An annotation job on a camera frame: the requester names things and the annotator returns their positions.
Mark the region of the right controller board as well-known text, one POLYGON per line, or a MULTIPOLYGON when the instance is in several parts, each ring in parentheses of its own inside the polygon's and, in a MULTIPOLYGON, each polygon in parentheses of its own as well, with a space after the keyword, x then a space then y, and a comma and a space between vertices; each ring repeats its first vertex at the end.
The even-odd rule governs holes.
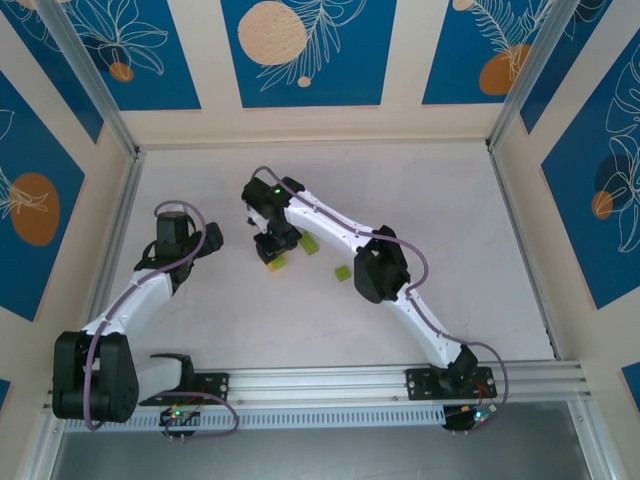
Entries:
POLYGON ((486 426, 498 411, 496 405, 445 406, 443 408, 445 424, 443 428, 452 434, 468 435, 473 430, 486 426))

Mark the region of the aluminium mounting rail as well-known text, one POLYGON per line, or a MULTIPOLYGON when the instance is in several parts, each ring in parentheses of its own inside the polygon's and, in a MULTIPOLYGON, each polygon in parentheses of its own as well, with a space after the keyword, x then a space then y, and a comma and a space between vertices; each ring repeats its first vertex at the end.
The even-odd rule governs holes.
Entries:
POLYGON ((294 369, 197 371, 227 373, 227 403, 240 408, 374 406, 427 402, 463 405, 473 402, 571 401, 590 397, 581 366, 572 361, 523 361, 481 364, 493 372, 498 396, 467 400, 411 401, 405 371, 412 366, 359 366, 294 369))

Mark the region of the controller board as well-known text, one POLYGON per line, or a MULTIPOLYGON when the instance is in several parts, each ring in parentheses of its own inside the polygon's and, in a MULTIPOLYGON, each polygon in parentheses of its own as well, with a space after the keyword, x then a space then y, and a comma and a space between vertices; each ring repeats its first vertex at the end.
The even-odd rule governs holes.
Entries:
POLYGON ((159 417, 161 433, 170 443, 185 443, 196 433, 200 424, 201 412, 198 409, 187 411, 177 405, 163 410, 159 417))
POLYGON ((443 428, 452 434, 468 435, 473 430, 486 426, 498 411, 496 405, 445 406, 443 408, 445 424, 443 428))

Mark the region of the aluminium frame bar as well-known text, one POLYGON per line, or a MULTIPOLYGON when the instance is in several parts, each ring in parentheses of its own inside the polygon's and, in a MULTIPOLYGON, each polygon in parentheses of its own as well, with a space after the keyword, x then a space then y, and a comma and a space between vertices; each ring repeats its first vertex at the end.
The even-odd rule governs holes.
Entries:
POLYGON ((571 400, 567 407, 591 480, 618 480, 608 440, 599 425, 594 402, 571 400))
POLYGON ((27 443, 17 480, 51 480, 64 437, 66 421, 52 412, 37 417, 35 431, 27 443))

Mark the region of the left controller board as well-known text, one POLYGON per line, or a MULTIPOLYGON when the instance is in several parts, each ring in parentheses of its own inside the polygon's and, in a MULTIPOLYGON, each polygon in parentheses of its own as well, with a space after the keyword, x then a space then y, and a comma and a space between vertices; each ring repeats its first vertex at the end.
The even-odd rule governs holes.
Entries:
POLYGON ((198 409, 187 411, 177 405, 163 410, 159 417, 161 433, 170 443, 185 443, 196 433, 200 424, 201 412, 198 409))

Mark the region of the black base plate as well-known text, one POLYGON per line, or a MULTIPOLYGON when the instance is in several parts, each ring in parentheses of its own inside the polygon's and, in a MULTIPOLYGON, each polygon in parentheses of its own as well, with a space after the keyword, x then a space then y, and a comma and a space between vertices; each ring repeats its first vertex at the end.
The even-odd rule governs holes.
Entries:
POLYGON ((158 393, 139 403, 140 406, 171 406, 174 404, 199 406, 213 405, 215 401, 209 395, 227 400, 229 391, 227 373, 196 372, 191 379, 183 381, 172 389, 173 395, 158 393))
POLYGON ((441 385, 442 372, 435 367, 411 368, 405 371, 406 390, 411 401, 418 400, 467 400, 480 397, 495 399, 498 396, 489 367, 477 367, 469 380, 447 390, 441 385))

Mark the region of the aluminium table edge rail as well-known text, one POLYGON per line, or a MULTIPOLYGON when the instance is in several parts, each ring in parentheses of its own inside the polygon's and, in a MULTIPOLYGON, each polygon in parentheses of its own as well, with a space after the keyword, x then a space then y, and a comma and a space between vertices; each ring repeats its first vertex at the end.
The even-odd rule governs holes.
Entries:
POLYGON ((98 318, 109 304, 109 298, 146 156, 147 152, 140 149, 127 167, 126 175, 117 197, 112 222, 107 232, 105 249, 93 285, 92 296, 81 328, 98 318))
POLYGON ((534 297, 534 301, 536 303, 539 316, 541 318, 541 322, 544 326, 546 336, 548 337, 549 344, 553 351, 554 359, 562 360, 563 356, 562 356, 561 348, 558 345, 558 342, 554 333, 554 328, 551 322, 551 318, 549 316, 549 311, 548 311, 546 302, 543 298, 538 279, 536 278, 536 273, 530 261, 530 256, 529 256, 527 245, 523 236, 523 231, 517 216, 515 205, 513 203, 512 197, 508 189, 508 185, 506 183, 505 176, 501 171, 498 158, 495 154, 495 149, 490 146, 488 140, 486 140, 485 143, 486 143, 489 159, 491 162, 491 166, 494 172, 494 176, 496 178, 496 182, 500 190, 502 200, 511 224, 511 229, 513 231, 514 238, 523 262, 524 270, 526 272, 526 276, 528 278, 530 288, 532 290, 532 294, 534 297))

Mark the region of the aluminium frame post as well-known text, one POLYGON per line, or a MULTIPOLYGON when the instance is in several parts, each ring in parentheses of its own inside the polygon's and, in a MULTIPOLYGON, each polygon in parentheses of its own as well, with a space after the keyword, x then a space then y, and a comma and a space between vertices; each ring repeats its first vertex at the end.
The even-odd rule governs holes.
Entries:
POLYGON ((495 150, 515 120, 531 134, 613 0, 548 0, 533 42, 489 137, 495 150))
POLYGON ((33 3, 66 62, 109 127, 116 142, 128 159, 135 162, 138 158, 139 145, 124 122, 117 103, 62 6, 56 0, 33 0, 33 3))

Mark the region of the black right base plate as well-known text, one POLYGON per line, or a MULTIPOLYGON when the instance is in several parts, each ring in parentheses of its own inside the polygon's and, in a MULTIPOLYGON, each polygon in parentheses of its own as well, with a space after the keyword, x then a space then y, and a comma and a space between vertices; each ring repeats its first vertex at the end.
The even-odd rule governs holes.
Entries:
POLYGON ((406 390, 411 401, 418 400, 467 400, 480 397, 495 399, 498 396, 489 367, 477 367, 469 380, 447 390, 441 385, 442 372, 435 367, 411 368, 405 371, 406 390))

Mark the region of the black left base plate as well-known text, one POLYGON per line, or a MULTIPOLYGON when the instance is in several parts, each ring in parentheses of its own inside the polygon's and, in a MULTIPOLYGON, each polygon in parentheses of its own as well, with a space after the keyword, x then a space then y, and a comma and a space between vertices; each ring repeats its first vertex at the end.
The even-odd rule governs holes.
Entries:
POLYGON ((139 403, 140 406, 171 406, 174 404, 199 406, 213 405, 215 401, 209 395, 227 400, 229 391, 227 373, 196 372, 191 379, 183 381, 172 389, 173 395, 158 393, 139 403))

